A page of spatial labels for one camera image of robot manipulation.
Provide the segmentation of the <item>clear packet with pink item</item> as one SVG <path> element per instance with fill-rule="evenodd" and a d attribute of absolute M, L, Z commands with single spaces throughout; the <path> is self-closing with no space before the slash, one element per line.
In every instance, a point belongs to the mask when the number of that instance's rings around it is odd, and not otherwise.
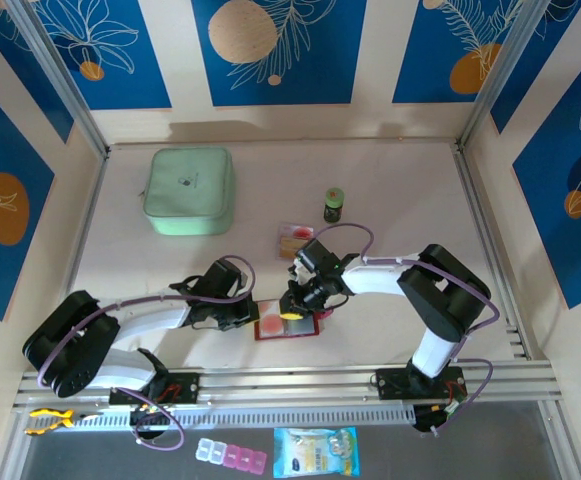
<path fill-rule="evenodd" d="M 302 241 L 310 240 L 314 235 L 314 228 L 308 225 L 282 222 L 278 229 L 280 238 L 292 238 Z"/>

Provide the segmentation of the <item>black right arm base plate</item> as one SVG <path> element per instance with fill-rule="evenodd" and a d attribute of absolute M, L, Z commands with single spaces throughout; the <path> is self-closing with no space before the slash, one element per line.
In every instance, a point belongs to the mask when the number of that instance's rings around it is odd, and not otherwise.
<path fill-rule="evenodd" d="M 446 367 L 429 378 L 414 367 L 382 368 L 375 372 L 381 400 L 451 400 L 467 397 L 464 377 L 459 367 Z"/>

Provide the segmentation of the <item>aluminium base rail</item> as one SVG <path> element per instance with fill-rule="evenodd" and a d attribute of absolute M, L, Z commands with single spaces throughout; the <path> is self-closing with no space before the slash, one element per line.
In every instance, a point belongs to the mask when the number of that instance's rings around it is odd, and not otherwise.
<path fill-rule="evenodd" d="M 467 390 L 481 391 L 481 402 L 558 401 L 563 398 L 549 361 L 458 362 Z M 197 403 L 215 408 L 377 404 L 372 386 L 379 367 L 299 367 L 261 369 L 175 369 L 175 374 L 197 373 Z"/>

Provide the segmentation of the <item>blue yellow snack packet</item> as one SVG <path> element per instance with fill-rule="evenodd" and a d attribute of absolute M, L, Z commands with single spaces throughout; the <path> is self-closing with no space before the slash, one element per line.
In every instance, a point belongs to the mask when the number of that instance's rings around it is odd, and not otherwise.
<path fill-rule="evenodd" d="M 355 427 L 275 428 L 273 476 L 277 479 L 339 474 L 361 475 Z"/>

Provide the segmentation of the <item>clear and pink pill organizer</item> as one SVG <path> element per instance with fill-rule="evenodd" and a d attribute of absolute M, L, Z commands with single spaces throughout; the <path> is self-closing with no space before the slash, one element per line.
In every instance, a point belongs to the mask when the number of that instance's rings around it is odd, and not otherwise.
<path fill-rule="evenodd" d="M 262 475 L 267 463 L 265 452 L 209 438 L 201 438 L 198 441 L 195 458 L 201 462 L 255 475 Z"/>

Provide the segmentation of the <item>aluminium table side rail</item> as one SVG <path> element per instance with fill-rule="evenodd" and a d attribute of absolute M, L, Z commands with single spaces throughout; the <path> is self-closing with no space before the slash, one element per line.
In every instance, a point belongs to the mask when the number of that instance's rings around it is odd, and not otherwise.
<path fill-rule="evenodd" d="M 106 170 L 108 167 L 111 151 L 104 156 L 101 166 L 98 168 L 93 186 L 86 197 L 85 210 L 82 219 L 78 224 L 78 229 L 74 237 L 73 246 L 71 248 L 70 255 L 68 257 L 68 270 L 62 280 L 59 293 L 54 298 L 52 304 L 52 309 L 47 309 L 46 317 L 52 315 L 56 307 L 65 299 L 65 297 L 72 291 L 74 284 L 76 282 L 76 277 L 78 275 L 79 266 L 83 253 L 85 250 L 85 245 L 87 243 L 88 234 L 96 210 L 98 198 L 101 192 L 103 181 L 105 178 Z"/>
<path fill-rule="evenodd" d="M 501 318 L 506 330 L 515 335 L 521 349 L 519 353 L 514 353 L 514 357 L 528 361 L 547 361 L 548 358 L 539 346 L 536 335 L 526 321 L 515 296 L 516 281 L 478 169 L 458 141 L 452 144 L 452 151 L 487 270 L 492 278 L 492 291 L 499 301 Z"/>

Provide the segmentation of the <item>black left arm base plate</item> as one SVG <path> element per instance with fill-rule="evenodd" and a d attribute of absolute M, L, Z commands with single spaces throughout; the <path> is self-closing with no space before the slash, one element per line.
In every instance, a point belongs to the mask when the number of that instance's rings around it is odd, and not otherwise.
<path fill-rule="evenodd" d="M 109 404 L 138 405 L 139 400 L 122 389 L 139 392 L 149 400 L 162 404 L 195 404 L 199 393 L 200 375 L 197 372 L 176 373 L 158 371 L 149 379 L 121 377 L 112 382 Z"/>

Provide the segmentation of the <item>aluminium frame post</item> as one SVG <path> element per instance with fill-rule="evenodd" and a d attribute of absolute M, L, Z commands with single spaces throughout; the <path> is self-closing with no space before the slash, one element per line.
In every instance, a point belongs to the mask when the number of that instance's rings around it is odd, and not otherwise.
<path fill-rule="evenodd" d="M 44 74 L 69 110 L 97 156 L 105 162 L 109 146 L 64 60 L 28 0 L 4 0 L 9 15 Z"/>
<path fill-rule="evenodd" d="M 496 57 L 494 66 L 473 102 L 470 114 L 456 139 L 457 149 L 464 153 L 482 121 L 489 115 L 492 106 L 513 72 L 519 58 L 540 23 L 551 0 L 525 0 L 519 16 L 512 24 Z"/>

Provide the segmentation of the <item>small dark bottle green lid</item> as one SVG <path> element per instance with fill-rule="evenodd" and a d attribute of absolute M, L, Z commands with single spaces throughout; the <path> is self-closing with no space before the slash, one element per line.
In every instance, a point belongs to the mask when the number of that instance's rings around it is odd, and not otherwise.
<path fill-rule="evenodd" d="M 327 223 L 337 223 L 342 216 L 345 194 L 338 187 L 329 188 L 325 193 L 323 218 Z"/>

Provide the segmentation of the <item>red card holder clear sleeves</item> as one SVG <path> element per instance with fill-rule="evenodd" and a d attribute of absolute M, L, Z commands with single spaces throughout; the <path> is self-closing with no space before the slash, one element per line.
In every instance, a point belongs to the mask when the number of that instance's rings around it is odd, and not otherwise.
<path fill-rule="evenodd" d="M 328 318 L 332 313 L 333 311 L 329 310 L 326 313 L 317 313 L 311 317 L 306 317 L 301 320 L 288 321 L 283 319 L 285 324 L 285 332 L 279 337 L 272 338 L 260 337 L 258 320 L 254 323 L 254 338 L 256 341 L 265 341 L 317 336 L 320 333 L 321 321 L 325 318 Z"/>

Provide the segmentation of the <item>mint green zip pouch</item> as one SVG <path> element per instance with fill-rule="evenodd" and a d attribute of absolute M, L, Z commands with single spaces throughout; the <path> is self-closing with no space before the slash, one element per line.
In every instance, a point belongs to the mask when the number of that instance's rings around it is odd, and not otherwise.
<path fill-rule="evenodd" d="M 219 235 L 231 228 L 235 196 L 235 171 L 227 149 L 164 148 L 152 158 L 143 212 L 161 235 Z"/>

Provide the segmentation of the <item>white card orange circles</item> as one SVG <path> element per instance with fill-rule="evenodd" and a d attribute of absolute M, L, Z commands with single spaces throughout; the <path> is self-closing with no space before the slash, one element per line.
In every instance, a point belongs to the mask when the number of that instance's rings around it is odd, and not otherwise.
<path fill-rule="evenodd" d="M 279 314 L 279 301 L 268 300 L 259 304 L 259 335 L 261 338 L 279 337 L 285 332 L 284 320 Z"/>

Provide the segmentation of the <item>yellow black pliers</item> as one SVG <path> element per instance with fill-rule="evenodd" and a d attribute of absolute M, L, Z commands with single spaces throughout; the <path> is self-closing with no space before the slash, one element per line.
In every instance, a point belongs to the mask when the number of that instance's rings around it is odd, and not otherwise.
<path fill-rule="evenodd" d="M 72 409 L 57 410 L 51 408 L 39 408 L 32 410 L 29 413 L 29 417 L 34 419 L 48 417 L 51 418 L 52 421 L 42 428 L 27 428 L 25 434 L 28 436 L 40 436 L 59 428 L 73 428 L 77 421 L 92 420 L 99 416 L 101 416 L 100 412 L 77 413 Z"/>

